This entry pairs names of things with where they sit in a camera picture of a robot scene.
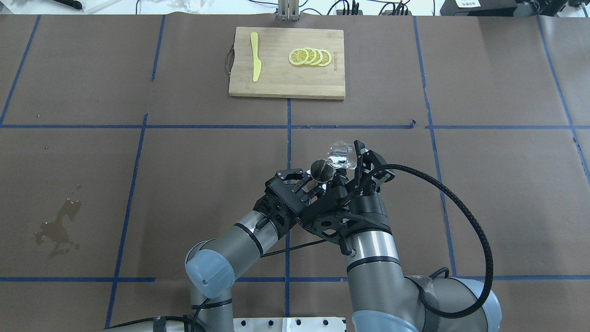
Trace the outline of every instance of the metal bracket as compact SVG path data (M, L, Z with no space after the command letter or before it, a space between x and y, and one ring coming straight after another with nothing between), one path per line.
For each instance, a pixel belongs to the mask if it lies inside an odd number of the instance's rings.
M346 332L343 317L234 318L235 332Z
M278 0L277 19L279 21L299 21L299 0Z

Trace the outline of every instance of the yellow knife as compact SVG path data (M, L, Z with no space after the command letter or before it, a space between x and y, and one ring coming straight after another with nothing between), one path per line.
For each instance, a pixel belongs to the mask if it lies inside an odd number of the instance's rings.
M260 77L260 70L262 70L262 61L258 58L258 33L252 32L250 34L250 41L252 42L252 58L254 59L252 81L257 82Z

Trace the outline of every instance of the wooden cutting board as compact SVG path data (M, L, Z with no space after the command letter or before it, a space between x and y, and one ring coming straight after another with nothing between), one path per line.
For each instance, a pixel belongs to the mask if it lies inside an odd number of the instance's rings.
M251 32L258 33L258 58L262 61L257 82L253 82ZM331 52L332 62L326 67L290 64L289 53L303 47ZM237 27L234 51L230 96L344 99L342 30Z

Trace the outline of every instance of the clear glass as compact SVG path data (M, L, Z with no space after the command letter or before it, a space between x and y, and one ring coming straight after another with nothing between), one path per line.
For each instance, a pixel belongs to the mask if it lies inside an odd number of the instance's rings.
M328 161L328 165L333 168L347 168L352 170L356 168L355 147L352 144L336 141L330 145L326 160Z

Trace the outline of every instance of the liquid spill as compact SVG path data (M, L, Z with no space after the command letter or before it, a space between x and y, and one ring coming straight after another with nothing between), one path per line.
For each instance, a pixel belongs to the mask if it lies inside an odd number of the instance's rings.
M51 240L55 243L53 250L49 253L47 258L53 258L57 255L63 255L69 253L70 249L74 248L78 250L80 248L79 243L70 241L67 230L64 227L64 217L68 217L71 222L80 211L82 202L79 200L73 201L70 197L65 200L65 203L61 206L61 209L57 212L57 217L53 222L45 222L41 224L41 232L35 232L35 242L37 245L41 245L46 239Z

